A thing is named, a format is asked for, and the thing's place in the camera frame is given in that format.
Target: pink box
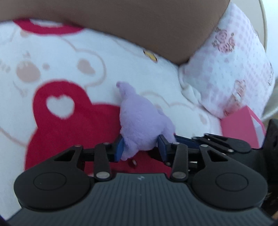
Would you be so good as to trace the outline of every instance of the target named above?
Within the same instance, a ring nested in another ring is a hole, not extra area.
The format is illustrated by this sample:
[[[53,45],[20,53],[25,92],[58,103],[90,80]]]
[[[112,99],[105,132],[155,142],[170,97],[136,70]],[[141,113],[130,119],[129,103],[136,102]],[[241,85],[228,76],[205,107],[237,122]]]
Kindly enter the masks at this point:
[[[221,119],[220,123],[224,137],[244,140],[252,148],[262,147],[266,134],[264,124],[248,106]]]

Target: bear nose print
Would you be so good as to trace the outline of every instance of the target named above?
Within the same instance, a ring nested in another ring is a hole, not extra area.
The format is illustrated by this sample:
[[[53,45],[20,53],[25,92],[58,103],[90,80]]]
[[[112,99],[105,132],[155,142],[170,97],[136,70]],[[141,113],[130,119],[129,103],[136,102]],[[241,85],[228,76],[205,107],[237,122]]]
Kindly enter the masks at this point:
[[[86,75],[95,74],[95,70],[92,68],[90,62],[86,59],[80,59],[77,64],[77,69]]]
[[[22,61],[17,65],[16,74],[23,82],[35,82],[40,76],[41,72],[31,61]]]

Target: white logo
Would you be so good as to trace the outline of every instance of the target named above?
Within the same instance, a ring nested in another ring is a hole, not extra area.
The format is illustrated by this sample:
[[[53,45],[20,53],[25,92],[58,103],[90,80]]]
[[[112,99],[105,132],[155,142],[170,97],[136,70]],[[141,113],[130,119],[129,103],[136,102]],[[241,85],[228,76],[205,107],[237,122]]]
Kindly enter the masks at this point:
[[[140,180],[140,181],[142,181],[142,180],[145,179],[145,177],[144,177],[144,176],[139,176],[139,177],[137,177],[137,179]]]

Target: white wall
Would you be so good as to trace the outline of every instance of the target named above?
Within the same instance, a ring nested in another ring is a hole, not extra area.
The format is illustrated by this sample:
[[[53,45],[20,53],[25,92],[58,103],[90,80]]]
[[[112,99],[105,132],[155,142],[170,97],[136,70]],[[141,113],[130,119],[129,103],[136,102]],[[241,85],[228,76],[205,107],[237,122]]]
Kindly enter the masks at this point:
[[[267,56],[278,77],[278,0],[262,0],[267,19]]]

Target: silver screw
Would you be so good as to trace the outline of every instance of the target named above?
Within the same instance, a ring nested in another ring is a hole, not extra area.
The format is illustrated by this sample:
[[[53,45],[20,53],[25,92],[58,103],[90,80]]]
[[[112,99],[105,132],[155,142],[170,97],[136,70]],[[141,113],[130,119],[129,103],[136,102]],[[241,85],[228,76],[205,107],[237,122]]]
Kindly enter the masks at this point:
[[[108,177],[110,177],[110,173],[101,171],[96,174],[96,177],[99,179],[107,179]]]
[[[172,177],[174,177],[176,179],[184,179],[184,178],[186,178],[186,174],[184,172],[177,171],[177,172],[172,173]]]

